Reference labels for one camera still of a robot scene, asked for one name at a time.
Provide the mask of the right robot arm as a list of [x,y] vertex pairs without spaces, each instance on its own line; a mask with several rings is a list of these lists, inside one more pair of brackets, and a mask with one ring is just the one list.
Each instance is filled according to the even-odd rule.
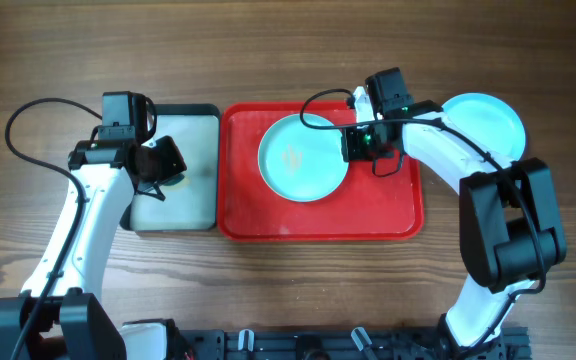
[[523,295],[540,293],[567,245],[551,173],[522,157],[526,134],[504,101],[481,93],[443,105],[390,107],[354,95],[352,130],[362,150],[400,150],[429,167],[459,196],[459,247],[467,277],[455,304],[420,348],[465,359],[494,349]]

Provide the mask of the green yellow sponge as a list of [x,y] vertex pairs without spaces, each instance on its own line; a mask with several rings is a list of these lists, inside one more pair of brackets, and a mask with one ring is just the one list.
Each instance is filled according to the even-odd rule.
[[167,180],[164,183],[164,186],[165,187],[178,187],[178,186],[183,187],[186,185],[185,179],[186,179],[186,176],[184,174],[177,174],[176,176]]

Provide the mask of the teal plate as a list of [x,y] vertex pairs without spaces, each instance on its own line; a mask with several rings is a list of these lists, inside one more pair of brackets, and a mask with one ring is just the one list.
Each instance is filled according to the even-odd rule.
[[345,180],[342,133],[314,114],[292,114],[271,125],[258,148],[258,168],[265,184],[294,202],[313,202],[332,194]]

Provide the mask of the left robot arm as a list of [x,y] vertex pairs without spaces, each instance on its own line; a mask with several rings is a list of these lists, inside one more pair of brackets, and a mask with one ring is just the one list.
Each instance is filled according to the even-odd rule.
[[69,193],[39,265],[16,297],[0,298],[2,359],[169,359],[183,349],[171,320],[116,327],[99,297],[119,223],[133,197],[164,195],[186,166],[171,137],[81,141],[64,175]]

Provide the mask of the light blue front plate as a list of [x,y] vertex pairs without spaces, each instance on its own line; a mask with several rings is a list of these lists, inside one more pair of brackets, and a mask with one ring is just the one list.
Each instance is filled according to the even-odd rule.
[[484,93],[464,93],[447,100],[442,108],[462,133],[497,153],[521,159],[526,132],[519,115],[506,102]]

